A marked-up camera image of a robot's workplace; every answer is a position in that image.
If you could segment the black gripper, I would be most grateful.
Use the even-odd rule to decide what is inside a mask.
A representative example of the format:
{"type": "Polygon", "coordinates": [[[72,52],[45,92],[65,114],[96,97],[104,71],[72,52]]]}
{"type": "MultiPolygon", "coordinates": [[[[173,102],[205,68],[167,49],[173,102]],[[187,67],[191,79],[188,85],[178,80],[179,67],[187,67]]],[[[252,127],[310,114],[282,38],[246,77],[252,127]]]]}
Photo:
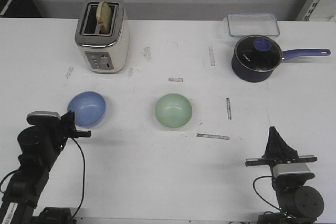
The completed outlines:
{"type": "Polygon", "coordinates": [[[68,111],[61,116],[60,126],[56,129],[56,141],[60,151],[62,151],[69,138],[89,138],[91,131],[79,131],[76,129],[75,112],[68,111]]]}
{"type": "Polygon", "coordinates": [[[269,128],[268,141],[263,158],[247,158],[245,166],[263,166],[270,167],[278,164],[289,163],[313,163],[317,161],[314,155],[304,155],[298,157],[298,152],[290,147],[280,136],[274,126],[269,128]]]}

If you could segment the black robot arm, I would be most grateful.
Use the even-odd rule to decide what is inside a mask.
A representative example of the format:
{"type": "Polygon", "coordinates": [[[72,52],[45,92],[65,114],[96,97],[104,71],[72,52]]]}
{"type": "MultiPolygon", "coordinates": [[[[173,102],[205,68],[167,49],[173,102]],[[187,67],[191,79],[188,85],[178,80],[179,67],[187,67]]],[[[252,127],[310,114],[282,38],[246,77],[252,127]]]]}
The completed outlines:
{"type": "Polygon", "coordinates": [[[10,180],[3,191],[1,223],[76,223],[76,213],[69,208],[46,207],[38,216],[33,213],[67,140],[90,137],[91,132],[76,129],[73,111],[64,115],[34,111],[26,120],[30,127],[17,137],[20,167],[7,174],[10,180]]]}
{"type": "Polygon", "coordinates": [[[271,185],[276,193],[278,206],[268,202],[256,189],[257,196],[277,212],[265,211],[260,214],[257,223],[315,223],[324,211],[321,194],[313,187],[306,186],[306,181],[315,178],[307,163],[317,161],[314,155],[300,156],[280,136],[274,126],[269,128],[268,142],[261,158],[248,158],[245,166],[263,166],[270,168],[271,185]]]}

